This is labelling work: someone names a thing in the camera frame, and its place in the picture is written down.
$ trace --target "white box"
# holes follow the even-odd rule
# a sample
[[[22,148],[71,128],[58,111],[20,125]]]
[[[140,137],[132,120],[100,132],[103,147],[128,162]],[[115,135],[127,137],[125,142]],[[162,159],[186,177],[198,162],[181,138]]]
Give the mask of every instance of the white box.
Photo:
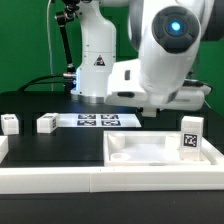
[[[58,113],[47,113],[37,119],[37,133],[51,133],[58,126]]]
[[[116,137],[122,144],[116,143]],[[200,160],[180,158],[181,132],[172,131],[104,131],[105,166],[191,166],[224,165],[224,156],[203,139]]]
[[[19,121],[15,114],[1,115],[1,125],[4,135],[19,134]]]

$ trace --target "black cable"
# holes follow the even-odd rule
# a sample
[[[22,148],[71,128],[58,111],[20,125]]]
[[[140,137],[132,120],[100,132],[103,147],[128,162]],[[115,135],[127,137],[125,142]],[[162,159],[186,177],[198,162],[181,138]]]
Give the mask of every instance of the black cable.
[[[58,81],[58,82],[33,82],[33,83],[27,83],[26,85],[23,85],[23,86],[21,86],[17,91],[18,92],[23,92],[27,87],[29,87],[29,86],[32,86],[32,85],[43,85],[43,84],[56,84],[56,83],[65,83],[65,82],[62,82],[62,81]]]
[[[46,76],[42,76],[42,77],[33,79],[28,83],[34,83],[34,82],[37,82],[37,81],[41,81],[41,80],[45,80],[45,79],[53,79],[53,78],[63,78],[63,75],[46,75]]]
[[[54,78],[63,78],[63,75],[46,75],[39,78],[35,78],[31,80],[30,82],[26,83],[25,85],[21,86],[17,91],[24,91],[29,85],[32,85],[33,83],[36,83],[38,81],[46,80],[46,79],[54,79]]]

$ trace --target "small white block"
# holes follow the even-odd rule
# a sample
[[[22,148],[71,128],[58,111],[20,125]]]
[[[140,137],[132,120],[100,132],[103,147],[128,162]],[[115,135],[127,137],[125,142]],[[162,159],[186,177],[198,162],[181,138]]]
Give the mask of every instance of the small white block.
[[[179,134],[169,134],[166,136],[165,148],[178,150],[180,147],[180,135]]]
[[[1,115],[1,125],[4,135],[19,134],[19,121],[15,114]]]
[[[37,119],[37,133],[51,133],[58,126],[58,113],[47,113]]]
[[[115,151],[119,151],[125,147],[125,135],[119,132],[109,134],[108,142]]]
[[[180,158],[201,160],[204,118],[185,116],[181,122]]]

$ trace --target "white block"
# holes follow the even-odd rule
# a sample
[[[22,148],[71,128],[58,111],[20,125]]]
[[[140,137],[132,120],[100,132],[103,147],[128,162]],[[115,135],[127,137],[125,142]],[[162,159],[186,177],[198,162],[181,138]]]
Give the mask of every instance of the white block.
[[[19,134],[19,121],[15,114],[1,115],[1,125],[4,135]]]
[[[185,116],[181,121],[180,158],[201,160],[204,118]]]
[[[51,133],[58,126],[58,113],[47,113],[37,119],[37,133]]]
[[[0,163],[5,158],[9,151],[8,148],[8,137],[7,136],[0,136]]]

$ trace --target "warning label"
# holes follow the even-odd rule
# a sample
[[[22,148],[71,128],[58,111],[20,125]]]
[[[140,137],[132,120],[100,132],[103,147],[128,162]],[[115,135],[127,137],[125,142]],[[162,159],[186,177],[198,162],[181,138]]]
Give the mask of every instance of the warning label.
[[[101,55],[97,58],[96,62],[94,63],[95,66],[105,66],[105,63],[103,61],[103,58]]]

